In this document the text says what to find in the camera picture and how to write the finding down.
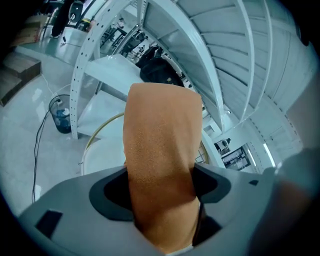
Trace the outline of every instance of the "cardboard box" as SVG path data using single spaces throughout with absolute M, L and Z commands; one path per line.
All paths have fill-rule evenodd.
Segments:
M 10 46 L 14 47 L 39 42 L 41 31 L 44 28 L 47 19 L 47 15 L 35 15 L 29 17 L 25 21 L 23 28 L 17 33 Z

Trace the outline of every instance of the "machine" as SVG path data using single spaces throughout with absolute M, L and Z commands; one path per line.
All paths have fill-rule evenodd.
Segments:
M 196 163 L 195 191 L 218 230 L 185 255 L 245 255 L 268 203 L 274 172 L 270 168 L 260 175 Z M 19 220 L 52 254 L 162 255 L 134 225 L 125 166 L 57 184 Z

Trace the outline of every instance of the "black cable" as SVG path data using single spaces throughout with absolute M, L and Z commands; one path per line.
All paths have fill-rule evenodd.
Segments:
M 38 165 L 38 153 L 39 153 L 39 144 L 40 144 L 40 138 L 43 132 L 43 128 L 45 126 L 45 121 L 48 116 L 49 110 L 45 113 L 44 118 L 42 120 L 42 123 L 36 132 L 35 136 L 35 145 L 34 145 L 34 170 L 33 170 L 33 185 L 32 185 L 32 192 L 31 192 L 31 202 L 34 203 L 36 201 L 36 195 L 35 195 L 35 187 L 36 187 L 36 175 L 37 175 L 37 165 Z

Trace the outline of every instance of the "white curved rib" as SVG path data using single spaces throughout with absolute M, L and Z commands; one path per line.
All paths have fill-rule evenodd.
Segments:
M 247 85 L 248 87 L 248 92 L 247 92 L 247 96 L 246 96 L 246 101 L 243 107 L 243 112 L 241 115 L 241 119 L 240 119 L 240 123 L 244 120 L 245 115 L 246 115 L 246 111 L 248 108 L 248 104 L 250 101 L 250 96 L 251 96 L 251 92 L 252 92 L 252 87 L 254 84 L 254 76 L 255 76 L 255 45 L 254 45 L 254 37 L 252 34 L 252 29 L 251 29 L 251 25 L 250 25 L 250 20 L 249 20 L 249 16 L 246 10 L 246 7 L 244 5 L 244 2 L 242 0 L 236 0 L 235 4 L 237 5 L 237 7 L 240 9 L 243 19 L 244 19 L 244 23 L 245 23 L 245 38 L 247 40 L 247 44 L 248 44 L 248 55 L 249 55 L 249 59 L 250 59 L 250 65 L 249 65 L 249 83 Z
M 218 79 L 217 70 L 214 61 L 211 58 L 211 54 L 198 32 L 197 28 L 191 22 L 191 20 L 184 14 L 184 12 L 171 0 L 149 0 L 149 3 L 158 7 L 164 14 L 171 18 L 179 30 L 184 33 L 191 41 L 193 48 L 196 50 L 201 61 L 202 66 L 205 69 L 206 76 L 210 81 L 210 86 L 215 96 L 215 102 L 218 108 L 220 120 L 216 122 L 224 132 L 224 103 L 222 98 L 222 92 L 220 82 Z
M 143 12 L 143 3 L 144 0 L 137 0 L 137 8 L 136 8 L 136 21 L 137 24 L 140 26 L 142 21 L 142 12 Z
M 272 54 L 273 54 L 273 28 L 272 28 L 272 21 L 271 21 L 271 16 L 268 8 L 268 4 L 266 0 L 262 0 L 263 5 L 264 5 L 264 14 L 265 14 L 265 21 L 266 25 L 268 28 L 268 45 L 269 45 L 269 51 L 268 51 L 268 59 L 267 59 L 267 67 L 266 67 L 266 72 L 265 72 L 265 77 L 264 77 L 264 82 L 263 82 L 263 87 L 260 92 L 258 101 L 256 103 L 256 106 L 254 107 L 254 110 L 256 110 L 261 102 L 262 96 L 265 93 L 265 89 L 268 83 L 269 75 L 270 75 L 270 68 L 271 68 L 271 63 L 272 63 Z
M 94 50 L 97 49 L 97 44 L 100 44 L 101 36 L 112 23 L 114 17 L 130 3 L 130 0 L 109 0 L 106 2 L 96 19 L 95 25 L 90 29 L 82 44 L 75 62 L 70 88 L 70 122 L 72 137 L 74 139 L 78 138 L 78 101 L 88 61 Z

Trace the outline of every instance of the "black slot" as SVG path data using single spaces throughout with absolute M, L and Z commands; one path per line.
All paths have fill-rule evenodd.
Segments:
M 51 239 L 61 217 L 61 212 L 47 210 L 35 227 L 47 238 Z

